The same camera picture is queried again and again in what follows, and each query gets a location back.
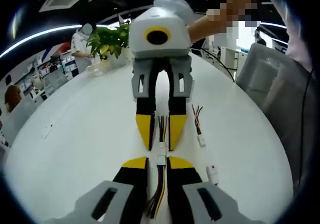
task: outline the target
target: potted plant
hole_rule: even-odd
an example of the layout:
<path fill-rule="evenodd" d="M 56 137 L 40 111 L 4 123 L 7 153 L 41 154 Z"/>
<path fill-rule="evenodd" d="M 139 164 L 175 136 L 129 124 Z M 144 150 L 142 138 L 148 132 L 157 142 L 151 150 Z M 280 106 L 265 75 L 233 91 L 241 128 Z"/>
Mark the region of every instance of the potted plant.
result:
<path fill-rule="evenodd" d="M 99 55 L 101 60 L 108 60 L 112 67 L 124 66 L 129 53 L 129 24 L 122 24 L 115 29 L 98 27 L 88 39 L 93 57 Z"/>

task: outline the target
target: black circular port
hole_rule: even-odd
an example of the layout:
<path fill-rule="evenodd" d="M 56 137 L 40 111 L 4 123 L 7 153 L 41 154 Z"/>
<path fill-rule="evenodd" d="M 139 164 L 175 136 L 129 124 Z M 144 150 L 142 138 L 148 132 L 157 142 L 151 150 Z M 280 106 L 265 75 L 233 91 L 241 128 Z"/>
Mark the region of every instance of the black circular port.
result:
<path fill-rule="evenodd" d="M 163 31 L 155 30 L 148 33 L 146 39 L 151 44 L 161 45 L 168 41 L 168 35 Z"/>

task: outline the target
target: green leaves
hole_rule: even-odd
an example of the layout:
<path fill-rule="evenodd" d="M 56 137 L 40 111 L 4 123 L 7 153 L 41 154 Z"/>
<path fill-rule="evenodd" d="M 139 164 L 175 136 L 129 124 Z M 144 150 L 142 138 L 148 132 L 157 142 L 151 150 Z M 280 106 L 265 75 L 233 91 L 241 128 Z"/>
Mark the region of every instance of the green leaves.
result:
<path fill-rule="evenodd" d="M 97 54 L 107 59 L 107 53 L 114 54 L 118 58 L 122 48 L 129 44 L 129 24 L 122 24 L 115 30 L 98 27 L 89 37 L 87 45 L 91 46 L 91 54 Z"/>

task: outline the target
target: wire bundle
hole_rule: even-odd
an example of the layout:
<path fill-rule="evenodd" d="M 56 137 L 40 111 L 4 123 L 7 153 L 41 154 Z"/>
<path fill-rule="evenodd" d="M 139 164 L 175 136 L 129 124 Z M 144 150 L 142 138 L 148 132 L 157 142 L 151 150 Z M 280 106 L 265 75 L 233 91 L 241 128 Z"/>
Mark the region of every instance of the wire bundle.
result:
<path fill-rule="evenodd" d="M 165 193 L 165 166 L 157 166 L 158 169 L 158 186 L 154 196 L 146 204 L 146 215 L 151 219 L 155 219 L 158 214 L 161 200 Z"/>
<path fill-rule="evenodd" d="M 196 111 L 194 109 L 194 105 L 192 105 L 192 110 L 193 110 L 193 114 L 194 114 L 194 124 L 195 124 L 195 128 L 196 128 L 196 133 L 198 135 L 201 135 L 201 128 L 200 128 L 200 121 L 199 121 L 199 113 L 200 111 L 203 109 L 203 107 L 197 107 Z"/>
<path fill-rule="evenodd" d="M 159 122 L 159 129 L 160 129 L 160 135 L 159 135 L 159 141 L 164 142 L 166 137 L 166 130 L 167 130 L 167 116 L 158 116 L 158 122 Z"/>

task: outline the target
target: white connector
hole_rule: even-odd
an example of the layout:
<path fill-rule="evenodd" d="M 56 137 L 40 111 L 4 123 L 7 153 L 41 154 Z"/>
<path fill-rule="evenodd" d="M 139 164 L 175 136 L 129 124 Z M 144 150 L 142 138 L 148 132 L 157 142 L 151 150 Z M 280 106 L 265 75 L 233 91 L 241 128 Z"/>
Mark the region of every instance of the white connector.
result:
<path fill-rule="evenodd" d="M 166 155 L 157 155 L 156 157 L 156 165 L 157 166 L 165 166 L 166 165 Z"/>
<path fill-rule="evenodd" d="M 212 165 L 212 166 L 207 166 L 205 170 L 206 170 L 206 174 L 208 176 L 209 181 L 217 185 L 219 183 L 219 175 L 218 175 L 217 168 Z"/>
<path fill-rule="evenodd" d="M 206 141 L 205 141 L 205 137 L 203 136 L 203 134 L 199 134 L 196 139 L 198 140 L 198 143 L 200 145 L 200 147 L 204 147 L 206 146 Z"/>

